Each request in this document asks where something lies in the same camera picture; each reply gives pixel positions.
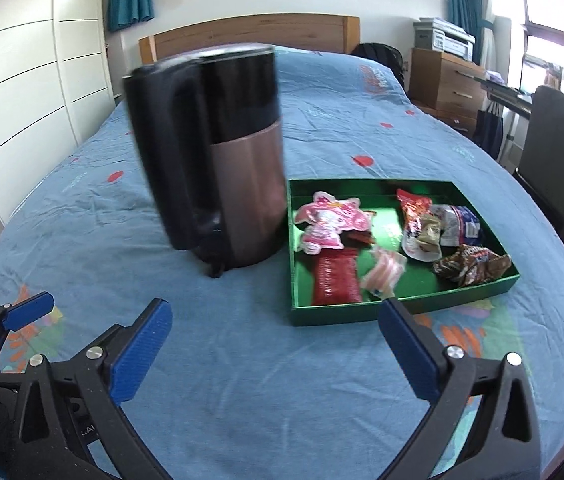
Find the wooden headboard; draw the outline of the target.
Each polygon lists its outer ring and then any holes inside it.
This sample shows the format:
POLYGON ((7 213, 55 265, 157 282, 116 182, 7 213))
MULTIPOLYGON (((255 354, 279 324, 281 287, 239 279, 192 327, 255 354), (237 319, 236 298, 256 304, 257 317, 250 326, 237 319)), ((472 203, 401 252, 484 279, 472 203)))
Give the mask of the wooden headboard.
POLYGON ((138 48, 140 60, 149 64, 187 51, 244 42, 348 54, 361 42, 361 23, 351 15, 244 15, 158 32, 138 40, 138 48))

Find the blue and white snack bag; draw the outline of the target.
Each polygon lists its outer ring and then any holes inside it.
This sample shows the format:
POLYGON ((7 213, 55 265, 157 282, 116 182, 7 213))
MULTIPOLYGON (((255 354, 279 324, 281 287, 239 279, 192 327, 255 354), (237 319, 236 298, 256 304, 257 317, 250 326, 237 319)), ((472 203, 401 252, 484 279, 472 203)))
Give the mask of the blue and white snack bag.
POLYGON ((440 221, 439 244, 444 247, 477 245, 482 239, 480 219, 468 207, 432 205, 431 214, 440 221))

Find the dark office chair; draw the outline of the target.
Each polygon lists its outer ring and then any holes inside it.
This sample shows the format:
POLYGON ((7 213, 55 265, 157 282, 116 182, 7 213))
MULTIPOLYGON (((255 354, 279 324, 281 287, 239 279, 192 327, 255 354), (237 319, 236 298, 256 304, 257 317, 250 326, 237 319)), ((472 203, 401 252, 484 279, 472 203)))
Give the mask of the dark office chair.
POLYGON ((540 86, 532 96, 525 144, 513 177, 564 242, 563 92, 540 86))

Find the black backpack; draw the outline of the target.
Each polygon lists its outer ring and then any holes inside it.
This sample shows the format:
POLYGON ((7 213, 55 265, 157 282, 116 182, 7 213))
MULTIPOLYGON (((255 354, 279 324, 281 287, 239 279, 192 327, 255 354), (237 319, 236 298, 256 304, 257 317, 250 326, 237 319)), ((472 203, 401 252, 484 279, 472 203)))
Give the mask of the black backpack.
POLYGON ((354 47, 350 54, 357 58, 366 58, 389 68, 401 87, 405 88, 404 60, 398 49, 387 46, 387 44, 379 44, 378 42, 363 42, 354 47))

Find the dark hanging bag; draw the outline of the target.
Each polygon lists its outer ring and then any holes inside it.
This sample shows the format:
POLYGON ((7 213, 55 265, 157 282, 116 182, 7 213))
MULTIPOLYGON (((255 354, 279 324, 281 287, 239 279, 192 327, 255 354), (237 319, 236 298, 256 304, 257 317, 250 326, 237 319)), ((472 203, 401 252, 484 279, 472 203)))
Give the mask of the dark hanging bag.
POLYGON ((486 110, 479 110, 477 112, 473 142, 492 159, 497 160, 499 158, 502 141, 502 107, 495 102, 491 102, 486 110))

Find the grey printer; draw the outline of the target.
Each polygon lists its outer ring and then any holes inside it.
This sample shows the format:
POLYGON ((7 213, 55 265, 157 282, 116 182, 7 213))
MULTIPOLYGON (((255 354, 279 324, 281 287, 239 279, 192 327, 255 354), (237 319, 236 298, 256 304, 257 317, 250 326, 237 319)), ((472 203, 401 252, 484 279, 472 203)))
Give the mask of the grey printer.
POLYGON ((473 61, 475 38, 460 26, 441 18, 420 18, 413 24, 414 47, 450 53, 473 61))

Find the dark red snack packet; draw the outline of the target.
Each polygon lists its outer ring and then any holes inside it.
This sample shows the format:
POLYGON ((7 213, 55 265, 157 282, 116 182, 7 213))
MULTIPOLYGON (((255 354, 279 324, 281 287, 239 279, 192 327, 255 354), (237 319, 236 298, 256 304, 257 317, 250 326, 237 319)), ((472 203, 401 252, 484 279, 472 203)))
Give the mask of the dark red snack packet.
POLYGON ((361 287, 358 278, 358 250, 323 249, 313 258, 312 275, 314 306, 330 304, 360 304, 361 287))

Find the pink cartoon snack packet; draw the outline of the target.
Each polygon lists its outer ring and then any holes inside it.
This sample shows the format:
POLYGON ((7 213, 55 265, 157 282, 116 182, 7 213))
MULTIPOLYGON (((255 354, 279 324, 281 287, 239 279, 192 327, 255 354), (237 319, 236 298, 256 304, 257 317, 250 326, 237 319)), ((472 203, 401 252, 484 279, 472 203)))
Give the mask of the pink cartoon snack packet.
POLYGON ((294 214, 295 225, 305 227, 297 249, 309 256, 319 255, 323 249, 342 250, 341 234, 370 231, 372 220, 373 214, 361 208, 358 197, 339 200, 328 192, 315 192, 311 202, 294 214))

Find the wooden drawer cabinet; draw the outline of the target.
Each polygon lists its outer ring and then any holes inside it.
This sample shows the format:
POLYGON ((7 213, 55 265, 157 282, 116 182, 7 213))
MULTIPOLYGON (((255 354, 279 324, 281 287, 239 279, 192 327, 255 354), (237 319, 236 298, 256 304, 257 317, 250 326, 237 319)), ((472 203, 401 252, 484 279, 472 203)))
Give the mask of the wooden drawer cabinet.
POLYGON ((434 50, 411 51, 408 97, 423 112, 472 139, 486 91, 486 70, 457 56, 434 50))

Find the pink striped snack packet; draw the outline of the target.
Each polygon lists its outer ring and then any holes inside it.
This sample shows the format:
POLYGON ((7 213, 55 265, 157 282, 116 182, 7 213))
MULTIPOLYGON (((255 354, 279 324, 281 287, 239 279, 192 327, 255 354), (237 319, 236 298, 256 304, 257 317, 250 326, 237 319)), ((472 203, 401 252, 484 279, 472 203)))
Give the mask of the pink striped snack packet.
POLYGON ((361 288, 382 300, 395 296, 395 289, 405 272, 407 257, 378 245, 372 247, 371 255, 374 266, 361 278, 361 288))

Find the green tray box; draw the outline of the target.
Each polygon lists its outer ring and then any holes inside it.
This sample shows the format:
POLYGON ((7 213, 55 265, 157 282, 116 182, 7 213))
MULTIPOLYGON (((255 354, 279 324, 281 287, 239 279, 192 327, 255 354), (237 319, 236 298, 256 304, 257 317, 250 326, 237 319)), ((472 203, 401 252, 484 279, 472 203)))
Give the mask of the green tray box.
MULTIPOLYGON (((384 249, 403 252, 403 213, 397 198, 400 189, 430 198, 435 204, 465 206, 480 219, 482 237, 478 244, 498 255, 507 252, 482 212, 450 181, 398 179, 294 179, 287 185, 288 217, 294 218, 299 208, 310 203, 316 192, 328 192, 334 197, 357 197, 361 208, 375 213, 372 234, 384 249)), ((291 269, 291 310, 289 319, 295 326, 327 325, 374 321, 379 300, 363 290, 359 302, 349 304, 313 304, 312 257, 299 248, 305 227, 288 222, 289 268, 291 269)), ((395 294, 409 312, 428 313, 468 304, 508 292, 520 278, 515 266, 510 266, 497 281, 460 287, 436 276, 429 262, 409 258, 395 294)))

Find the red and white chip bag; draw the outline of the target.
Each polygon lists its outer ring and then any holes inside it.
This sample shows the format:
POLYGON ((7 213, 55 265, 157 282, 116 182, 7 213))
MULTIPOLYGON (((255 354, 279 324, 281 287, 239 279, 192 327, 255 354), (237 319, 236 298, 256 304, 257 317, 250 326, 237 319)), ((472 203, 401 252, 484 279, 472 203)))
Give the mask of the red and white chip bag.
POLYGON ((431 214, 432 201, 428 197, 409 193, 402 188, 398 188, 397 198, 404 218, 401 247, 405 254, 422 262, 434 262, 442 258, 442 246, 440 252, 423 252, 416 241, 421 229, 419 218, 422 214, 431 214))

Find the white wardrobe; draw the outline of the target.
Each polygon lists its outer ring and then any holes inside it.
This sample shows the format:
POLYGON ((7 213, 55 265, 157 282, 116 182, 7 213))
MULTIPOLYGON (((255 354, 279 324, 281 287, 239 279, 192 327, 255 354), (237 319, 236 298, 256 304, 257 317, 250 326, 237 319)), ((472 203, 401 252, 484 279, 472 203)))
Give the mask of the white wardrobe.
POLYGON ((0 221, 114 110, 103 0, 0 0, 0 221))

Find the brown chocolate snack wrapper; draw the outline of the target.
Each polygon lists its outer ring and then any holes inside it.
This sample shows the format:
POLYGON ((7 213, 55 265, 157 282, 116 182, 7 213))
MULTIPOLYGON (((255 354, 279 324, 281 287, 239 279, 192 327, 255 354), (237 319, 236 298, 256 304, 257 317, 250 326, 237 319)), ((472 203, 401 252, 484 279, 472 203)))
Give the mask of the brown chocolate snack wrapper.
POLYGON ((433 272, 458 287, 468 287, 497 281, 510 269, 511 263, 509 255, 463 244, 453 255, 434 262, 433 272))

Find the olive green candy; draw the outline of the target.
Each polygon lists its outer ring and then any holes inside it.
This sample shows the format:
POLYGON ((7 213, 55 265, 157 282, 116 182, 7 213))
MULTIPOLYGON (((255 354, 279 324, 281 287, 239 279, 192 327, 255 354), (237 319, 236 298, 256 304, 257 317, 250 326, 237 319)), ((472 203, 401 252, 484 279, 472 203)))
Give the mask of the olive green candy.
POLYGON ((442 234, 440 220, 432 214, 422 214, 419 222, 421 222, 421 229, 416 237, 419 248, 423 252, 440 252, 439 240, 442 234))

